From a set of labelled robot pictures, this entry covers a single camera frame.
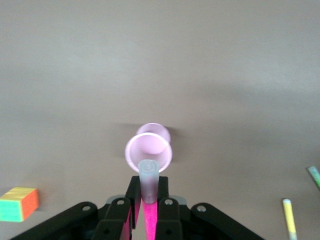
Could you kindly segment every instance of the colorful cube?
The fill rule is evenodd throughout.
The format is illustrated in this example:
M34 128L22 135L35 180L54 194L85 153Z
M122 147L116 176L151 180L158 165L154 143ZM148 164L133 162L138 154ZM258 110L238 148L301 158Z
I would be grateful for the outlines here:
M36 188L16 186L0 197L0 221L22 222L38 207Z

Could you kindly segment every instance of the green marker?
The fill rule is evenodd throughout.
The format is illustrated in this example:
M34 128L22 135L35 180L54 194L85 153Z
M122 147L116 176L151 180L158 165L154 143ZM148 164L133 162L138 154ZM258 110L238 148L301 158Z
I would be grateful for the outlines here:
M315 166L308 167L307 170L309 171L310 175L313 177L313 180L317 184L318 188L320 189L320 174Z

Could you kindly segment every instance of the orange face of cube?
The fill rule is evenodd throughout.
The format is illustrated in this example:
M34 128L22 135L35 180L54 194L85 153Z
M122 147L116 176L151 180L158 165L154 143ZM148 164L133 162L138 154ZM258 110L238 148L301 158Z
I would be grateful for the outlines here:
M30 192L21 201L23 220L29 217L39 207L38 190L35 189Z

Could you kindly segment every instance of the green face of cube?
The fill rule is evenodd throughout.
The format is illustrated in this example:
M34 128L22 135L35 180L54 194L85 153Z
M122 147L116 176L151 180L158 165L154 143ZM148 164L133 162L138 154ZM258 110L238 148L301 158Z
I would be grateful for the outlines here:
M0 199L0 221L22 222L20 202Z

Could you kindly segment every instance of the translucent plastic tube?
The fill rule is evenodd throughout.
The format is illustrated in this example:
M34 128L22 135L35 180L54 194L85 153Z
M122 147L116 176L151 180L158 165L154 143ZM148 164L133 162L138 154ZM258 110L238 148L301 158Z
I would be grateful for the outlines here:
M139 162L138 169L142 199L146 204L153 204L158 197L159 163L145 159Z
M155 240L158 221L159 163L145 159L139 162L139 178L147 240Z

